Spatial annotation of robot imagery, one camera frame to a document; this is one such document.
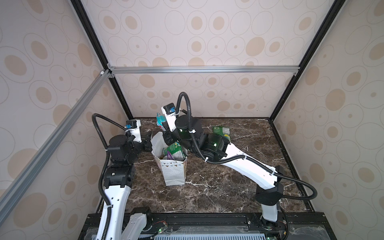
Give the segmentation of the white paper gift bag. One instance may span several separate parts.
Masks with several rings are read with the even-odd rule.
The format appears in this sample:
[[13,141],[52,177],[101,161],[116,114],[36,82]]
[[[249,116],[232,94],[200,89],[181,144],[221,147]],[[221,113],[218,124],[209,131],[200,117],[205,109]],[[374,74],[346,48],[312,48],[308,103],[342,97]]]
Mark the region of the white paper gift bag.
[[176,157],[169,157],[168,151],[164,153],[168,146],[164,142],[162,132],[156,133],[151,142],[153,145],[152,156],[163,174],[166,186],[184,185],[188,162],[187,150],[181,148],[182,151],[177,152]]

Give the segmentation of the large purple snack bag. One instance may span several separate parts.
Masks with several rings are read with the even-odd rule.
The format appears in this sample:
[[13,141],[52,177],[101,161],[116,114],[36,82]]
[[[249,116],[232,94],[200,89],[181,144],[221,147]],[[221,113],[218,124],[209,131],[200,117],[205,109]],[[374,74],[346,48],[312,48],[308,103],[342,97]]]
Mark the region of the large purple snack bag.
[[174,158],[174,156],[172,155],[171,152],[167,151],[167,153],[165,155],[167,155],[167,159],[168,160],[175,160],[175,158]]

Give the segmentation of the teal snack bag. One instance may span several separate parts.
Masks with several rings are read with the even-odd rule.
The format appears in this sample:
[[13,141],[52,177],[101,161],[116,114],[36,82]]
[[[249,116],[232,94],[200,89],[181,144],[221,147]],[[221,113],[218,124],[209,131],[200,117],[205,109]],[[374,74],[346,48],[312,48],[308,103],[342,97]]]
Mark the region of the teal snack bag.
[[166,118],[160,113],[157,113],[156,119],[157,119],[157,126],[159,126],[163,132],[166,131],[166,128],[163,125],[163,123],[167,122]]

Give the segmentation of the green snack bag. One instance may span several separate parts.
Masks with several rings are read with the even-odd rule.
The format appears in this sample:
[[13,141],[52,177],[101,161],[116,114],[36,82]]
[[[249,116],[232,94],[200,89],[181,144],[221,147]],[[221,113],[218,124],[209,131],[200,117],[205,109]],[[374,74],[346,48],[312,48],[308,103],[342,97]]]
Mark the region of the green snack bag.
[[183,147],[177,142],[175,142],[175,143],[171,144],[170,146],[168,146],[167,148],[163,149],[163,154],[164,154],[165,159],[167,159],[167,155],[165,155],[167,153],[167,151],[172,153],[172,155],[175,158],[174,161],[183,162],[187,158],[187,155],[185,154]]
[[229,141],[231,140],[230,137],[230,128],[223,127],[223,126],[213,126],[213,133],[218,134]]

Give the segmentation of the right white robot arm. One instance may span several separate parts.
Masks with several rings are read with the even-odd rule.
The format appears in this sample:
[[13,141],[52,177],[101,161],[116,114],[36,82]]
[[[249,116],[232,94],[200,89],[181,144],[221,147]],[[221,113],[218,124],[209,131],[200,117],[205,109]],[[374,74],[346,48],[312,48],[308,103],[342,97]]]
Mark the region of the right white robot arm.
[[258,185],[256,201],[262,206],[262,219],[275,223],[278,221],[278,203],[283,197],[277,169],[265,165],[237,148],[229,139],[216,133],[204,133],[201,121],[192,118],[192,131],[188,129],[188,116],[165,115],[162,123],[164,139],[169,145],[178,142],[192,154],[209,164],[224,165]]

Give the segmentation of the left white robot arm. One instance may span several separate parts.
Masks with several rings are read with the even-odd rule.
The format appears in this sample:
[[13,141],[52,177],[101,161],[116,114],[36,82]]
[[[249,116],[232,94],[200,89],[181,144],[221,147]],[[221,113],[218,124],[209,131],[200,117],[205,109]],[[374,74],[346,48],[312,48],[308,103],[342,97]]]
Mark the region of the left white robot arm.
[[124,226],[127,200],[135,174],[134,163],[140,153],[151,152],[151,136],[141,142],[135,136],[117,135],[106,144],[106,162],[99,179],[99,192],[104,200],[97,240],[137,240],[148,227],[149,211],[134,212]]

